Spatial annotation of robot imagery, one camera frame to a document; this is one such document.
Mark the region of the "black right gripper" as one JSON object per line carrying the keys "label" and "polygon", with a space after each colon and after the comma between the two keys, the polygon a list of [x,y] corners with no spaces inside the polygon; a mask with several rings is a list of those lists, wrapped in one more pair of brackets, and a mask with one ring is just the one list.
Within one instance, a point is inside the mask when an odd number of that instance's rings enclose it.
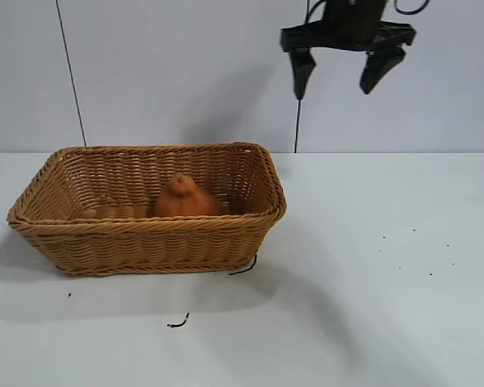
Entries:
{"label": "black right gripper", "polygon": [[403,62],[406,53],[399,46],[412,45],[415,29],[408,23],[383,21],[386,0],[339,0],[323,4],[321,19],[281,32],[282,51],[289,52],[294,96],[304,98],[316,66],[309,48],[367,52],[360,87],[364,94],[370,94],[391,69]]}

